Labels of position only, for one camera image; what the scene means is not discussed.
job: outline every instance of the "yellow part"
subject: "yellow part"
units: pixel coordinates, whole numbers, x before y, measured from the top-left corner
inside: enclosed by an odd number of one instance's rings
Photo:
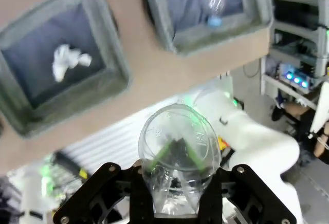
[[[80,172],[79,172],[79,175],[84,178],[84,179],[87,179],[88,178],[88,174],[85,170],[83,169],[80,169]]]
[[[218,137],[218,143],[220,144],[221,151],[228,147],[227,143],[223,141],[221,137]]]

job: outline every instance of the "white cable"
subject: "white cable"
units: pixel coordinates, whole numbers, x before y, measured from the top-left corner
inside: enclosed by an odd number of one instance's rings
[[[327,143],[323,142],[320,137],[318,137],[317,140],[319,141],[319,143],[321,143],[325,147],[326,150],[329,150],[329,145]]]

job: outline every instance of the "white cylinder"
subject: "white cylinder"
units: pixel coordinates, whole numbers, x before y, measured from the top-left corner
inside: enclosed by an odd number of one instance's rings
[[[39,173],[40,165],[34,164],[25,167],[22,176],[22,200],[21,211],[24,216],[20,218],[20,224],[43,224],[43,220],[30,215],[30,211],[44,216],[42,200],[42,175]]]

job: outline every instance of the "bottle cap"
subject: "bottle cap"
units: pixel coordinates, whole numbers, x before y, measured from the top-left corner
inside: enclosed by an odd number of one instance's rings
[[[211,16],[208,18],[208,25],[211,27],[218,27],[222,25],[222,19],[216,16]]]

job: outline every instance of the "storage bin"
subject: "storage bin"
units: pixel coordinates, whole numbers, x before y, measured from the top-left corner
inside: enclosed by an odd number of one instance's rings
[[[92,57],[62,82],[52,69],[60,45]],[[47,0],[28,11],[0,32],[0,69],[0,109],[24,137],[118,95],[130,81],[106,0]]]
[[[146,0],[146,2],[164,48],[182,55],[189,55],[268,28],[273,18],[271,0],[226,0],[227,12],[220,27],[210,28],[206,23],[188,21],[190,27],[178,30],[174,21],[175,15],[184,12],[180,18],[186,19],[186,16],[190,16],[193,12],[191,6],[194,6],[196,1]]]

